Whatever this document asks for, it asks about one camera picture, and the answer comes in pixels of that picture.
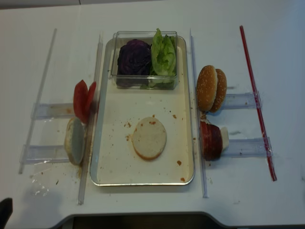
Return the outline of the bun bottom slice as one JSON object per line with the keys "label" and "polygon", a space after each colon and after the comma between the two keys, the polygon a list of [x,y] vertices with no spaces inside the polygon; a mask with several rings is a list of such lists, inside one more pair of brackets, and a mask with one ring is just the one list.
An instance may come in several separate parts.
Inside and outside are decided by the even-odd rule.
{"label": "bun bottom slice", "polygon": [[144,160],[154,160],[163,152],[167,134],[163,124],[155,117],[146,117],[138,122],[132,135],[136,154]]}

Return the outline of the tomato slice right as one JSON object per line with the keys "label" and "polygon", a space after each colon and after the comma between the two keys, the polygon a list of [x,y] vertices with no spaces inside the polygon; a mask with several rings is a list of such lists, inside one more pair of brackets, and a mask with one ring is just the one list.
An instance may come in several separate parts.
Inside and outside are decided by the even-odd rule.
{"label": "tomato slice right", "polygon": [[96,85],[97,85],[97,83],[93,82],[90,85],[89,90],[88,90],[87,100],[86,100],[85,107],[84,107],[84,111],[85,111],[85,114],[87,115],[87,117],[89,117],[90,106],[91,106],[91,103],[92,103],[93,98],[94,98],[94,93],[95,93]]}

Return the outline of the tomato slice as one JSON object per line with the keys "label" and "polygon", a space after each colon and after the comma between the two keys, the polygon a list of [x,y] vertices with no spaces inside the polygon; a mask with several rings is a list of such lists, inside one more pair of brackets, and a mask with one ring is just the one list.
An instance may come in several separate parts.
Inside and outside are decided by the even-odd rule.
{"label": "tomato slice", "polygon": [[88,114],[85,111],[87,102],[88,88],[84,80],[78,82],[74,88],[73,109],[74,114],[82,123],[88,123]]}
{"label": "tomato slice", "polygon": [[93,82],[90,85],[89,90],[88,90],[87,100],[86,100],[85,107],[84,107],[84,111],[85,111],[85,114],[87,115],[87,117],[89,117],[90,106],[91,106],[91,103],[92,103],[93,98],[94,98],[94,93],[95,93],[96,85],[97,85],[97,83]]}

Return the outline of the green lettuce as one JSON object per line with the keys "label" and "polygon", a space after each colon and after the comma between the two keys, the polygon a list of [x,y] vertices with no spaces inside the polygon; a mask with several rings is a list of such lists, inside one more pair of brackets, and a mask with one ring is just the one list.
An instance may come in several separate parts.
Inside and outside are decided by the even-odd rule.
{"label": "green lettuce", "polygon": [[159,76],[174,76],[176,69],[175,37],[162,36],[159,28],[152,39],[151,45],[152,70]]}

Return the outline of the tomato slice left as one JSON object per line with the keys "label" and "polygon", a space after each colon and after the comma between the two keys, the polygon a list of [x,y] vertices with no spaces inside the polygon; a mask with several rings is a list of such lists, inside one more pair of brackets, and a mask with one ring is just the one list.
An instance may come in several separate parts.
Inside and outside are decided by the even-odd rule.
{"label": "tomato slice left", "polygon": [[74,114],[82,123],[88,123],[88,114],[85,111],[87,102],[88,88],[84,80],[78,82],[74,88],[73,109]]}

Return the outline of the white pusher block patties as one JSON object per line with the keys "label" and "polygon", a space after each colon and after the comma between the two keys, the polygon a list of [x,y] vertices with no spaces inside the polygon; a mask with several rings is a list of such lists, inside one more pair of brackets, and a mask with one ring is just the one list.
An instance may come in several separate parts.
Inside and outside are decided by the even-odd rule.
{"label": "white pusher block patties", "polygon": [[224,151],[229,146],[228,129],[226,127],[222,127],[220,132],[222,138],[222,151]]}

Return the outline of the bun bottom slices stack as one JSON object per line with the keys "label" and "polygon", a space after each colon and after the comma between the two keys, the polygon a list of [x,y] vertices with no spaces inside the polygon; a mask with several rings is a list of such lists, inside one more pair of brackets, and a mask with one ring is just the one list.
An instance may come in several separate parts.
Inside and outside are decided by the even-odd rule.
{"label": "bun bottom slices stack", "polygon": [[69,161],[73,165],[79,165],[84,156],[85,131],[79,118],[71,118],[66,127],[64,149]]}

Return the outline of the metal tray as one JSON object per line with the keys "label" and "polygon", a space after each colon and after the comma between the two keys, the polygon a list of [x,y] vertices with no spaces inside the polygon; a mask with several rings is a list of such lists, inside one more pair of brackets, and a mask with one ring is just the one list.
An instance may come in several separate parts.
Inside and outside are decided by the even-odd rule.
{"label": "metal tray", "polygon": [[[172,90],[118,88],[110,72],[118,52],[114,46],[110,40],[105,48],[92,182],[101,187],[189,184],[195,169],[185,40],[178,37],[179,77]],[[157,158],[143,159],[134,149],[134,134],[146,125],[158,124],[165,128],[165,147]]]}

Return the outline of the clear plastic box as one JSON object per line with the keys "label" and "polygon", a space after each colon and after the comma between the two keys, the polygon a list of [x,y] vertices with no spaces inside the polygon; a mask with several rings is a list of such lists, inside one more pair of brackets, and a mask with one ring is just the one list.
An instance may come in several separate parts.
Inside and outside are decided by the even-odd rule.
{"label": "clear plastic box", "polygon": [[118,88],[174,89],[178,78],[175,31],[118,31],[110,70]]}

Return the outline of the purple cabbage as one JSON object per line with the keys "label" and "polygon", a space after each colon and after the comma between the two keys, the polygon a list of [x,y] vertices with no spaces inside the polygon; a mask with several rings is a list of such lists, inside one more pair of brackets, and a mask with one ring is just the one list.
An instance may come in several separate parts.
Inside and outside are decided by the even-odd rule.
{"label": "purple cabbage", "polygon": [[117,64],[119,75],[149,75],[151,46],[138,39],[128,41],[120,48]]}

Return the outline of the sesame bun top rear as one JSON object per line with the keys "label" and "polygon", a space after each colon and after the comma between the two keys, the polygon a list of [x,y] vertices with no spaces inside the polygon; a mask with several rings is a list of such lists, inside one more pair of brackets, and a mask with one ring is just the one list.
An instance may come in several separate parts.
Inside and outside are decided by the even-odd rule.
{"label": "sesame bun top rear", "polygon": [[198,108],[201,111],[212,111],[217,93],[217,73],[212,65],[202,68],[196,85],[196,96]]}

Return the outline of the sesame bun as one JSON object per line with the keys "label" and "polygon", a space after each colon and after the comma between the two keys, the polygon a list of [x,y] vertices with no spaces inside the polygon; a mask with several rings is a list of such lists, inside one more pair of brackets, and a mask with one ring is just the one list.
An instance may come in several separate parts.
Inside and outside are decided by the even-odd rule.
{"label": "sesame bun", "polygon": [[227,79],[224,74],[224,72],[221,69],[215,69],[217,73],[217,90],[216,90],[216,97],[213,103],[212,108],[210,109],[210,112],[215,113],[217,112],[226,97],[226,91],[227,91]]}
{"label": "sesame bun", "polygon": [[212,111],[217,93],[217,73],[212,65],[202,68],[196,85],[196,96],[198,108],[201,111]]}

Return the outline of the sesame bun top front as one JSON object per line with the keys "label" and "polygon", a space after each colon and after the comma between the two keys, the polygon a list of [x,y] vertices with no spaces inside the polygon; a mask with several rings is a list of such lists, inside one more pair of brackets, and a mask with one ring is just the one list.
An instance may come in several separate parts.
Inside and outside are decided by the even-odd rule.
{"label": "sesame bun top front", "polygon": [[215,113],[217,112],[226,97],[226,91],[227,91],[227,79],[224,74],[224,72],[221,69],[215,69],[217,73],[217,90],[216,90],[216,97],[213,103],[212,108],[210,109],[210,112]]}

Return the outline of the clear thin rod far left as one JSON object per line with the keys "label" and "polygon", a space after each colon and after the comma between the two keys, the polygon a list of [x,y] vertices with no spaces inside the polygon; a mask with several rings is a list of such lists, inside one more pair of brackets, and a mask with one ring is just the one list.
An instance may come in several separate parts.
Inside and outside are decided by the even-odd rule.
{"label": "clear thin rod far left", "polygon": [[52,56],[52,52],[53,52],[53,47],[54,47],[56,35],[57,35],[57,28],[55,28],[54,31],[53,31],[48,55],[47,55],[47,58],[46,58],[44,69],[43,69],[43,74],[42,74],[39,90],[38,90],[36,100],[35,100],[35,103],[34,103],[34,107],[33,107],[33,110],[32,110],[32,116],[31,116],[31,120],[30,120],[30,127],[29,127],[29,130],[28,130],[27,139],[26,139],[26,142],[25,142],[25,145],[24,145],[23,152],[21,154],[21,161],[20,161],[18,174],[23,173],[26,158],[27,158],[27,155],[28,155],[28,152],[29,152],[31,138],[32,138],[32,134],[33,134],[34,126],[35,126],[35,121],[36,121],[36,113],[37,113],[37,110],[39,108],[39,104],[40,104],[40,101],[41,101],[41,96],[42,96],[43,88],[44,88],[44,85],[45,85],[45,81],[46,81],[46,77],[47,77],[47,73],[48,73],[48,68],[49,68],[49,65],[50,65],[50,60],[51,60],[51,56]]}

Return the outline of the red plastic strip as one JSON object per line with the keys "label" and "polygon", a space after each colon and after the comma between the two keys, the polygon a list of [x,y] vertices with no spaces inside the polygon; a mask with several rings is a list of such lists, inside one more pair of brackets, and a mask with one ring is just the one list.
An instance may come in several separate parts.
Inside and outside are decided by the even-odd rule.
{"label": "red plastic strip", "polygon": [[255,104],[256,104],[256,110],[257,110],[257,114],[258,114],[260,129],[261,129],[261,133],[262,133],[262,137],[263,137],[263,141],[264,141],[264,150],[265,150],[265,154],[266,154],[267,164],[268,164],[271,179],[273,182],[275,182],[275,181],[277,181],[277,176],[275,173],[273,158],[271,155],[272,147],[271,147],[271,143],[267,136],[266,128],[264,125],[264,119],[263,119],[263,114],[262,114],[262,103],[260,100],[259,92],[256,87],[255,79],[254,79],[254,74],[253,74],[250,55],[249,55],[249,51],[248,51],[248,47],[247,47],[244,27],[242,25],[240,25],[239,30],[240,30],[240,34],[241,34],[241,38],[242,38],[242,42],[243,42],[244,54],[245,54],[245,58],[246,58],[246,62],[247,62],[247,68],[248,68],[249,77],[250,77],[250,81],[251,81],[252,91],[254,93],[254,100],[255,100]]}

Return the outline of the black object bottom left corner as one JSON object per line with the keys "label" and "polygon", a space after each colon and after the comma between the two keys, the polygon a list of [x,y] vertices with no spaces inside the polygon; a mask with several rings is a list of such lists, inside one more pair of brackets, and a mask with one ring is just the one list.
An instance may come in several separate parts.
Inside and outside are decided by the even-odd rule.
{"label": "black object bottom left corner", "polygon": [[0,229],[4,229],[13,212],[12,198],[6,198],[0,202]]}

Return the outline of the clear long rail right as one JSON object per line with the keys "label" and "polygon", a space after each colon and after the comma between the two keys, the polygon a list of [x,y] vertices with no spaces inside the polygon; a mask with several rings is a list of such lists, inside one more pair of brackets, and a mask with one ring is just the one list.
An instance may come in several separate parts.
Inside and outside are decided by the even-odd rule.
{"label": "clear long rail right", "polygon": [[190,30],[190,49],[191,49],[191,63],[192,63],[192,76],[193,76],[193,84],[194,84],[194,106],[195,106],[195,114],[196,114],[196,127],[197,127],[197,134],[198,134],[198,154],[200,160],[200,174],[201,174],[201,184],[202,184],[202,192],[203,198],[208,198],[207,193],[207,182],[206,182],[206,170],[205,170],[205,161],[203,157],[203,147],[202,147],[202,139],[201,139],[201,132],[200,132],[200,111],[197,106],[197,95],[196,95],[196,82],[197,82],[197,74],[196,74],[196,63],[195,63],[195,52],[194,52],[194,41],[192,32]]}

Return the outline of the clear rail holder upper right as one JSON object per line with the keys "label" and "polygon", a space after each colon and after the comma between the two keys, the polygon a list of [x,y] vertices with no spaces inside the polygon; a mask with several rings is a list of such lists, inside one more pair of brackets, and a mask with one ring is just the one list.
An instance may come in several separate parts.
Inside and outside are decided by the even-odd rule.
{"label": "clear rail holder upper right", "polygon": [[258,92],[227,94],[222,109],[256,109],[261,108],[261,105]]}

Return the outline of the clear rail holder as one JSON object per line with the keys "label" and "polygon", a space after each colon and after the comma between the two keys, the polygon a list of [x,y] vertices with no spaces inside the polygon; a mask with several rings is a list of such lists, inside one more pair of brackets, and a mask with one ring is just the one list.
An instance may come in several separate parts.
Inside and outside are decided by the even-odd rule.
{"label": "clear rail holder", "polygon": [[31,112],[31,118],[34,120],[72,117],[74,117],[74,109],[72,103],[34,104]]}
{"label": "clear rail holder", "polygon": [[64,146],[23,146],[20,163],[33,165],[39,163],[69,163]]}
{"label": "clear rail holder", "polygon": [[261,108],[261,105],[258,92],[227,94],[222,109],[256,109]]}
{"label": "clear rail holder", "polygon": [[221,157],[267,157],[273,156],[270,139],[230,139],[229,146],[222,152]]}

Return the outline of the clear rail holder upper left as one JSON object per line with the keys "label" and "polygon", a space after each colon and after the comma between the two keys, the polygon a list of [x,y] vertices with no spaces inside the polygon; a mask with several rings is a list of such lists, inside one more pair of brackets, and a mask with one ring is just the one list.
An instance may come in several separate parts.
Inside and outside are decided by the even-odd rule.
{"label": "clear rail holder upper left", "polygon": [[74,117],[74,109],[72,103],[34,104],[31,112],[31,118],[34,120],[72,117]]}

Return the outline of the clear rail holder lower right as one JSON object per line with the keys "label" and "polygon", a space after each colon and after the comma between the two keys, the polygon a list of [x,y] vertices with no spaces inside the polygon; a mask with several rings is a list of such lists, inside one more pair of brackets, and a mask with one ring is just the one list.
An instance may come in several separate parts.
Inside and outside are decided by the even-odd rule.
{"label": "clear rail holder lower right", "polygon": [[267,157],[273,156],[270,139],[230,139],[229,146],[222,152],[221,157]]}

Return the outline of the clear rail holder lower left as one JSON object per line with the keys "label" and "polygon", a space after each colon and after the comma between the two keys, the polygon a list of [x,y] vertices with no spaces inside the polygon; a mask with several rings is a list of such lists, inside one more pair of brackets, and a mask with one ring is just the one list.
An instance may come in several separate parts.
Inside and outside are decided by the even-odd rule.
{"label": "clear rail holder lower left", "polygon": [[39,163],[69,163],[64,146],[23,146],[20,163],[33,165]]}

